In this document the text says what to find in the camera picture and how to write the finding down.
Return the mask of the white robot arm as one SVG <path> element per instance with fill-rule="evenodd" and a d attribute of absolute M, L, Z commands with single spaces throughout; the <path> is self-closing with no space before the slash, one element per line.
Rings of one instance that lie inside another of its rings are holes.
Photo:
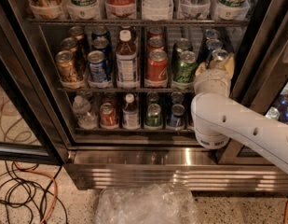
<path fill-rule="evenodd" d="M 201 63 L 195 73 L 191 116 L 198 143 L 209 149 L 231 139 L 249 147 L 288 174 L 288 125 L 229 98 L 234 56 Z"/>

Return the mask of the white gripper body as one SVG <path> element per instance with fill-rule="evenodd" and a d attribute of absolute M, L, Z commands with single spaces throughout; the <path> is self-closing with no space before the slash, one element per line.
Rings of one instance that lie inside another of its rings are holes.
<path fill-rule="evenodd" d="M 195 77 L 195 94 L 210 92 L 228 97 L 230 94 L 231 79 L 225 70 L 208 69 Z"/>

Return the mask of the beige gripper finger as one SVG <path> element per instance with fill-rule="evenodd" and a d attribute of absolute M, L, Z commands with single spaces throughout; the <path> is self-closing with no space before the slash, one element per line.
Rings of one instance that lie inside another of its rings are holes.
<path fill-rule="evenodd" d="M 225 64 L 225 69 L 230 78 L 233 78 L 235 71 L 235 58 L 234 54 L 230 53 L 227 63 Z"/>
<path fill-rule="evenodd" d="M 207 69 L 208 69 L 208 64 L 206 64 L 205 62 L 202 62 L 197 68 L 195 72 L 195 76 L 198 76 L 199 74 L 205 72 Z"/>

